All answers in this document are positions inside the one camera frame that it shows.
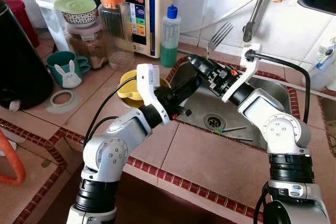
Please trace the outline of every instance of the blue bottle cap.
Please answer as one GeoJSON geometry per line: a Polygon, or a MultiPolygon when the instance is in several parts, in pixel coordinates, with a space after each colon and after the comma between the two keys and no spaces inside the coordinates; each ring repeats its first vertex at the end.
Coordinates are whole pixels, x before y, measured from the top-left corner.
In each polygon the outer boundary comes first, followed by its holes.
{"type": "Polygon", "coordinates": [[[167,10],[167,17],[171,19],[175,19],[177,17],[177,11],[178,9],[176,6],[174,5],[169,6],[167,10]]]}

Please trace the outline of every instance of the white hose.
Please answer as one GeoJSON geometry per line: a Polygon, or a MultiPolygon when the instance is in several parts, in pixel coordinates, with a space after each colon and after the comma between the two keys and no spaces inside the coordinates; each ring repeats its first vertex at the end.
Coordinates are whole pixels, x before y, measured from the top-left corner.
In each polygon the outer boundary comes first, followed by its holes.
{"type": "Polygon", "coordinates": [[[226,12],[226,13],[224,13],[220,18],[211,21],[211,23],[206,24],[206,25],[201,25],[201,26],[199,26],[199,27],[192,28],[192,29],[190,29],[190,30],[182,31],[181,34],[189,33],[189,32],[191,32],[191,31],[201,30],[201,29],[206,28],[206,27],[208,27],[208,26],[215,25],[215,24],[221,22],[223,19],[225,19],[225,18],[227,18],[228,16],[230,16],[231,14],[233,14],[233,13],[239,11],[240,9],[242,9],[244,6],[248,5],[248,4],[251,3],[252,1],[253,1],[253,0],[247,0],[247,1],[243,2],[241,5],[239,5],[239,6],[235,7],[235,8],[233,8],[233,9],[229,10],[229,11],[226,12]]]}

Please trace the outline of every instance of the white bracket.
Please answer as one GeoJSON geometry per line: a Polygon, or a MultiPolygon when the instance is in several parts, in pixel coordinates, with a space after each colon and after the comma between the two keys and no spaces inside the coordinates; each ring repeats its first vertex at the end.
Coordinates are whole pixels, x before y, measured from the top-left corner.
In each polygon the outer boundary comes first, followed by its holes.
{"type": "Polygon", "coordinates": [[[245,67],[246,71],[239,77],[239,79],[233,83],[233,85],[225,92],[222,97],[223,102],[228,102],[234,92],[246,81],[248,81],[258,70],[259,59],[255,58],[253,61],[247,61],[245,53],[248,50],[254,50],[256,53],[261,51],[261,44],[252,44],[249,47],[244,47],[241,53],[240,66],[245,67]]]}
{"type": "Polygon", "coordinates": [[[139,64],[136,67],[137,89],[146,106],[153,105],[162,118],[162,125],[169,122],[169,116],[154,94],[154,88],[160,86],[160,70],[152,64],[139,64]]]}

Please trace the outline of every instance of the orange hose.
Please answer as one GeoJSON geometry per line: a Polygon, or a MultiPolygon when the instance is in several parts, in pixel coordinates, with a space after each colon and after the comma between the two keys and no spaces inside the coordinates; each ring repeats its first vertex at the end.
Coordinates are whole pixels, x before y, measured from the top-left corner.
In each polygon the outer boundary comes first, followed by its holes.
{"type": "Polygon", "coordinates": [[[7,140],[5,134],[0,130],[0,148],[5,153],[8,162],[12,166],[16,178],[7,175],[0,175],[0,182],[8,183],[11,185],[21,184],[26,178],[26,171],[15,150],[7,140]]]}

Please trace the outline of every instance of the red container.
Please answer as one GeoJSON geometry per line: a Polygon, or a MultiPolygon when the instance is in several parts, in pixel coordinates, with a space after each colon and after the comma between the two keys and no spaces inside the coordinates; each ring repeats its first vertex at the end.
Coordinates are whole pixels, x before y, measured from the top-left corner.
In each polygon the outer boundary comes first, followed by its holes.
{"type": "Polygon", "coordinates": [[[37,35],[25,11],[25,4],[21,0],[5,0],[5,2],[10,7],[17,21],[19,21],[30,42],[33,44],[34,47],[37,47],[40,42],[37,39],[37,35]]]}

